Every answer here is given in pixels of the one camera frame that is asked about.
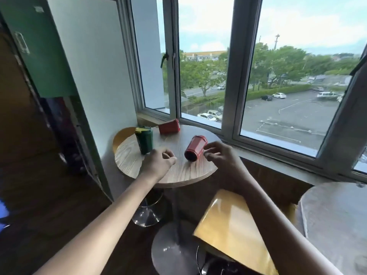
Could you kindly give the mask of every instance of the yellow chair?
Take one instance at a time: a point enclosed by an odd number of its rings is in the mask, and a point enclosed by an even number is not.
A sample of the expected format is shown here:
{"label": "yellow chair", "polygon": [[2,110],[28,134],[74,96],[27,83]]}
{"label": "yellow chair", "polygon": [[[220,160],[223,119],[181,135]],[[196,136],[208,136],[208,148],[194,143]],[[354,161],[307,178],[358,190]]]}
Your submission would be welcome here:
{"label": "yellow chair", "polygon": [[112,150],[114,154],[116,153],[119,145],[135,133],[135,128],[136,127],[126,127],[117,132],[112,141]]}
{"label": "yellow chair", "polygon": [[[291,205],[286,215],[293,217],[295,207]],[[238,194],[219,190],[194,235],[260,274],[278,274],[247,204]]]}

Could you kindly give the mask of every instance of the person's left hand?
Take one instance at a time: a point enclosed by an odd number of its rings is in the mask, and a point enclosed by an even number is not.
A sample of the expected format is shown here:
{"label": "person's left hand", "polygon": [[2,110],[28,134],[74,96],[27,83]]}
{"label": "person's left hand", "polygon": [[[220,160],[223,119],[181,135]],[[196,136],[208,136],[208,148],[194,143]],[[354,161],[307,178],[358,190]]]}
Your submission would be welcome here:
{"label": "person's left hand", "polygon": [[145,155],[139,175],[146,176],[157,183],[167,174],[176,161],[177,157],[170,149],[165,147],[155,148]]}

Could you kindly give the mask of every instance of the white sticker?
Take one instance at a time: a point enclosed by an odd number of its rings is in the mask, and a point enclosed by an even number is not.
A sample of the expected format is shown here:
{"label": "white sticker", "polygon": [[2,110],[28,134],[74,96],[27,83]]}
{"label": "white sticker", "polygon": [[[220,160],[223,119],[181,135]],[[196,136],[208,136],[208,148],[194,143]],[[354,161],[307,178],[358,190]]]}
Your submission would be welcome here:
{"label": "white sticker", "polygon": [[34,6],[34,9],[36,10],[36,12],[44,12],[43,8],[41,6]]}

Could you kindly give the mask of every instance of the person's right arm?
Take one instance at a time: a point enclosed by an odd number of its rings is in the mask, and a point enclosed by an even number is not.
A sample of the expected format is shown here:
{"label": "person's right arm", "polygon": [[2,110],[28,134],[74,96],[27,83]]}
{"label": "person's right arm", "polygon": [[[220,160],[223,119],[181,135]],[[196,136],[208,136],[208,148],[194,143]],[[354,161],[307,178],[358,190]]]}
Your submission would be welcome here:
{"label": "person's right arm", "polygon": [[242,184],[243,196],[280,275],[341,275],[273,203],[231,146],[207,144],[204,156]]}

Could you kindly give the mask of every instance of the orange roof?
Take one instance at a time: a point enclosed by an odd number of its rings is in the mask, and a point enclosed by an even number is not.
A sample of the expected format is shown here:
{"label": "orange roof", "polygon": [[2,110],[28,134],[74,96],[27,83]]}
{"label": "orange roof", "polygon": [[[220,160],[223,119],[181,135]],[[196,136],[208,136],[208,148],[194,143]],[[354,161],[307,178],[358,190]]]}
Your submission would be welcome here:
{"label": "orange roof", "polygon": [[185,56],[192,56],[192,54],[194,55],[198,55],[198,56],[209,56],[209,55],[220,55],[224,52],[227,52],[226,50],[224,51],[208,51],[208,52],[184,52]]}

